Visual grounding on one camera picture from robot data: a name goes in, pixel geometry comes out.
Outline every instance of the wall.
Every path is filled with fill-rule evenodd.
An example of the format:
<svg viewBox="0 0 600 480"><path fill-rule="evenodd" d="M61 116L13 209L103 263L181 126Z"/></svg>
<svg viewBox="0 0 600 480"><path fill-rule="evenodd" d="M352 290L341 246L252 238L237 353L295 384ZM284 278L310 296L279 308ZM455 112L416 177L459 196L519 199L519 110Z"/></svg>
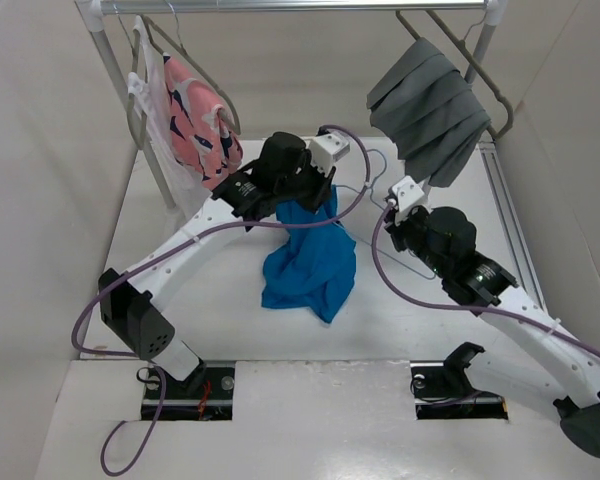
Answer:
<svg viewBox="0 0 600 480"><path fill-rule="evenodd" d="M582 0L498 144L547 303L600 347L600 0Z"/></svg>
<svg viewBox="0 0 600 480"><path fill-rule="evenodd" d="M514 105L576 4L577 0L509 2L485 65ZM425 13L405 16L465 68L462 56ZM441 16L462 36L482 12ZM153 18L176 38L171 14ZM123 18L130 32L133 20ZM179 21L185 47L231 95L248 137L279 129L310 134L319 124L334 122L377 135L365 109L367 92L413 43L393 12L189 14L180 15ZM131 64L129 44L115 16L107 17L105 24L126 72ZM475 28L469 37L471 48L478 32ZM504 111L493 95L481 82L476 92L496 125L502 125Z"/></svg>
<svg viewBox="0 0 600 480"><path fill-rule="evenodd" d="M129 147L73 3L0 1L0 480L35 475Z"/></svg>

